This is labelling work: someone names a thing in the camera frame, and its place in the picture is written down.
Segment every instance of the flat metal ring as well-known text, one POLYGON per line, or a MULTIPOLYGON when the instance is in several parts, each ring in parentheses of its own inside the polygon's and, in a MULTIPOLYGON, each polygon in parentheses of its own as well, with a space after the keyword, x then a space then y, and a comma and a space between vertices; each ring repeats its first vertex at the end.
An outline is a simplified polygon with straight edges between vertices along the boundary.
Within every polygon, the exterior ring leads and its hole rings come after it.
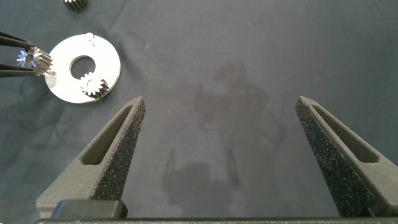
POLYGON ((91 57, 95 62, 95 75, 103 78, 109 86, 109 93, 119 80, 120 58, 111 43, 91 33, 69 37, 50 52, 56 73, 54 77, 45 76, 52 93, 70 103, 89 103, 100 98, 92 98, 81 91, 81 81, 72 76, 73 63, 82 57, 91 57))

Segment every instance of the spur gear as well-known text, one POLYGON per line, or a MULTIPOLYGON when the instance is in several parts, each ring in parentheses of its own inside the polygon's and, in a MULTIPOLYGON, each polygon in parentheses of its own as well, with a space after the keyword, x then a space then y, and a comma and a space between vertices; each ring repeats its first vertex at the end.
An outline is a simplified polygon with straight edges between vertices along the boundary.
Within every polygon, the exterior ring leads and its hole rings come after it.
POLYGON ((51 56, 37 47, 31 47, 28 51, 21 50, 21 54, 18 57, 19 66, 35 68, 38 71, 38 75, 43 75, 52 65, 51 56))
POLYGON ((68 9, 72 11, 79 11, 86 7, 87 0, 61 0, 68 9))
POLYGON ((81 91, 89 97, 101 98, 109 90, 108 83, 101 77, 89 72, 80 78, 81 91))

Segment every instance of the fabric surface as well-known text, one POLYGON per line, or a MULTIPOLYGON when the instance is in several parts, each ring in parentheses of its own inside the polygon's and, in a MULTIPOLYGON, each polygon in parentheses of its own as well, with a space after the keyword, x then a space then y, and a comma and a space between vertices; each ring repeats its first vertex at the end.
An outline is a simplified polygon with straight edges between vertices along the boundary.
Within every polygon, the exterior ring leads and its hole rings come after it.
MULTIPOLYGON (((129 217, 336 217, 295 114, 311 98, 398 164, 397 1, 0 2, 0 29, 50 52, 92 32, 121 59, 106 98, 73 105, 42 77, 0 80, 0 223, 36 198, 129 100, 147 113, 129 217)), ((19 49, 0 48, 1 63, 19 49)))

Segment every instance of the metal gear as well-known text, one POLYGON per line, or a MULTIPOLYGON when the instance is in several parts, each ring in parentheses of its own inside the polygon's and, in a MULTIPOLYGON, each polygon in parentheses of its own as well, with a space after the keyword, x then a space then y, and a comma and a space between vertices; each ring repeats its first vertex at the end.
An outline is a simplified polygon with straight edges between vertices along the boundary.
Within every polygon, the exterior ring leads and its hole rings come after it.
POLYGON ((37 47, 31 47, 28 51, 21 50, 21 54, 18 57, 19 66, 35 68, 38 71, 38 75, 43 75, 52 65, 51 56, 37 47))
POLYGON ((68 9, 72 11, 79 11, 86 7, 87 0, 61 0, 68 9))
POLYGON ((89 72, 81 80, 81 91, 89 97, 101 98, 109 90, 108 83, 98 75, 89 72))

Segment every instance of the washer hole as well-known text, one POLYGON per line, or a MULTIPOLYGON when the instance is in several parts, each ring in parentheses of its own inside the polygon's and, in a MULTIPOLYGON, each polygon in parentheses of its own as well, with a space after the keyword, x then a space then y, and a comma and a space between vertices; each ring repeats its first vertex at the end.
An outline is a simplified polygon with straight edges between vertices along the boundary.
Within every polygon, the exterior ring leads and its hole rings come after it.
POLYGON ((74 60, 70 66, 70 73, 76 79, 84 77, 85 74, 95 71, 95 62, 89 56, 82 56, 74 60))

